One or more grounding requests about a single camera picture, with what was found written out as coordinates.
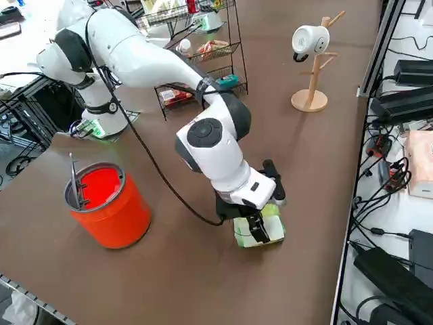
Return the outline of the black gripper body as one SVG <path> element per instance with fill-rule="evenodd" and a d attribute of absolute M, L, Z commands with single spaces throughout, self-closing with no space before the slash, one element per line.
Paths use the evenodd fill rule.
<path fill-rule="evenodd" d="M 253 208 L 225 202 L 218 194 L 215 195 L 216 213 L 220 220 L 226 221 L 236 218 L 245 218 L 253 215 Z"/>

